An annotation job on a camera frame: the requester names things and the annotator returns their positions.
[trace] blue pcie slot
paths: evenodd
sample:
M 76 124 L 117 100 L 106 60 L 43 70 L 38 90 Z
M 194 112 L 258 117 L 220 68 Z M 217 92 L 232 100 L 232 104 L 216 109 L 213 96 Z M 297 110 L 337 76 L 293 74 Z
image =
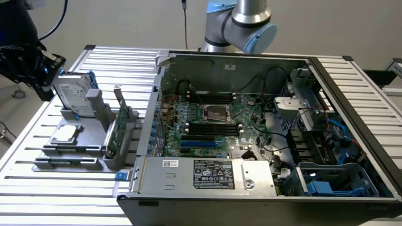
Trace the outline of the blue pcie slot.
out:
M 180 146 L 182 146 L 182 147 L 216 147 L 216 143 L 214 142 L 181 141 Z

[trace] green circuit board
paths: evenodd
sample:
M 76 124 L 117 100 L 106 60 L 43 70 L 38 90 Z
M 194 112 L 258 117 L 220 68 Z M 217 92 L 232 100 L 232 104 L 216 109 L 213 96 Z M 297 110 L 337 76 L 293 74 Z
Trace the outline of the green circuit board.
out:
M 114 156 L 116 152 L 120 151 L 126 122 L 128 122 L 128 108 L 126 108 L 125 101 L 121 100 L 118 113 L 116 115 L 116 120 L 112 125 L 109 141 L 106 143 L 106 147 L 108 147 L 106 153 L 109 157 Z
M 254 103 L 254 98 L 249 96 L 240 96 L 229 105 L 210 105 L 210 104 L 192 104 L 182 98 L 170 101 L 169 104 L 169 118 L 164 120 L 164 150 L 165 157 L 210 157 L 210 158 L 241 158 L 241 154 L 250 150 L 258 153 L 256 145 L 257 137 L 262 141 L 265 134 L 254 130 L 253 125 L 258 130 L 266 131 L 264 124 L 260 124 L 261 110 Z M 204 109 L 206 107 L 225 109 L 229 119 L 226 121 L 205 119 Z M 257 117 L 256 123 L 252 122 L 252 115 Z M 186 135 L 185 123 L 197 124 L 241 124 L 242 132 L 238 136 L 214 136 L 214 147 L 185 147 L 186 151 L 182 153 L 180 146 L 181 136 Z

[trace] slotted metal workbench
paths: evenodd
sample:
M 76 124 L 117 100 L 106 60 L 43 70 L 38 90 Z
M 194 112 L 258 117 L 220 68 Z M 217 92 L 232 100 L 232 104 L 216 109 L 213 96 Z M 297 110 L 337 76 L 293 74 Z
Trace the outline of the slotted metal workbench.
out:
M 70 71 L 96 74 L 105 103 L 118 108 L 113 86 L 121 85 L 126 104 L 144 117 L 156 75 L 156 49 L 98 47 L 84 50 Z M 317 56 L 329 76 L 402 170 L 402 114 L 352 61 Z M 112 173 L 31 171 L 61 119 L 58 98 L 43 103 L 0 160 L 0 225 L 130 225 L 112 197 Z M 125 167 L 134 162 L 142 120 L 133 133 Z M 120 182 L 120 191 L 128 182 Z M 400 225 L 402 217 L 379 219 L 365 226 Z

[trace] warning label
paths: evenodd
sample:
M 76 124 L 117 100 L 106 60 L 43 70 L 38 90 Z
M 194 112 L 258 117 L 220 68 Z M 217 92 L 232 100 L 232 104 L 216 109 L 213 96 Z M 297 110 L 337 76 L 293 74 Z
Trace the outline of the warning label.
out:
M 196 189 L 233 189 L 232 162 L 193 160 Z

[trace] gray wall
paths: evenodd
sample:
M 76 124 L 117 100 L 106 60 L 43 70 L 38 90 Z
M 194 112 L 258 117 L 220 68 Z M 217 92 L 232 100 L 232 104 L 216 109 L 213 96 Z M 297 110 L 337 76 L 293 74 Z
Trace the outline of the gray wall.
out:
M 188 45 L 202 43 L 206 0 L 188 0 Z M 402 57 L 400 0 L 268 0 L 277 36 L 266 52 L 351 55 L 381 69 Z M 38 34 L 55 23 L 62 0 L 30 12 Z M 182 48 L 180 0 L 69 0 L 63 23 L 43 41 L 67 62 L 85 44 Z

